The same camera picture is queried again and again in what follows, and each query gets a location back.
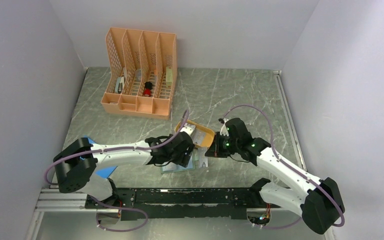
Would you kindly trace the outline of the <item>white VIP credit card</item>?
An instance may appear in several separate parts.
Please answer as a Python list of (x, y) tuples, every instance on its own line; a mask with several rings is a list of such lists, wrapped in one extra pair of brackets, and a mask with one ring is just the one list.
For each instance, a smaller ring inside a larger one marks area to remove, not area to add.
[(206, 147), (201, 147), (197, 150), (197, 168), (207, 168), (209, 166), (208, 158), (205, 156), (207, 150), (208, 149)]

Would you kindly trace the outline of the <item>yellow oval tray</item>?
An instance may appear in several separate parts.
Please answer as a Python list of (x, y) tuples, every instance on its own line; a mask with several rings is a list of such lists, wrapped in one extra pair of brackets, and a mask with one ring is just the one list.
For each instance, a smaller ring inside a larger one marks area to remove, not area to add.
[(201, 125), (201, 124), (195, 123), (191, 120), (188, 120), (186, 122), (186, 124), (195, 125), (196, 129), (201, 130), (201, 131), (206, 133), (206, 136), (205, 136), (205, 139), (204, 139), (202, 146), (198, 146), (198, 145), (194, 144), (196, 148), (209, 148), (211, 146), (211, 144), (213, 143), (214, 137), (215, 137), (215, 132), (213, 130), (211, 130), (211, 129), (209, 129), (209, 128)]

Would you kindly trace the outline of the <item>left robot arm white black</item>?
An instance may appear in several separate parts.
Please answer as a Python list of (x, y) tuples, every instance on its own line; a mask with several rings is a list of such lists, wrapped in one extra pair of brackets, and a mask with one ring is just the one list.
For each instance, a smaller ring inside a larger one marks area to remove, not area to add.
[(112, 208), (119, 200), (117, 188), (112, 180), (98, 175), (99, 170), (135, 164), (186, 167), (194, 148), (191, 136), (184, 131), (119, 145), (92, 144), (82, 137), (53, 159), (58, 190), (63, 194), (80, 191)]

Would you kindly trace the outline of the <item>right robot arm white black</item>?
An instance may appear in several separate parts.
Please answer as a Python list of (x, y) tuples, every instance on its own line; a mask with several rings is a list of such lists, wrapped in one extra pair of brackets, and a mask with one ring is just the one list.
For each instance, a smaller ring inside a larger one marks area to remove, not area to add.
[(220, 118), (219, 122), (222, 127), (214, 134), (205, 156), (228, 158), (238, 154), (246, 162), (274, 174), (286, 185), (280, 186), (265, 178), (256, 182), (249, 197), (255, 207), (267, 203), (284, 208), (320, 235), (344, 216), (345, 206), (335, 180), (321, 179), (297, 167), (278, 153), (273, 144), (261, 137), (252, 137), (240, 118)]

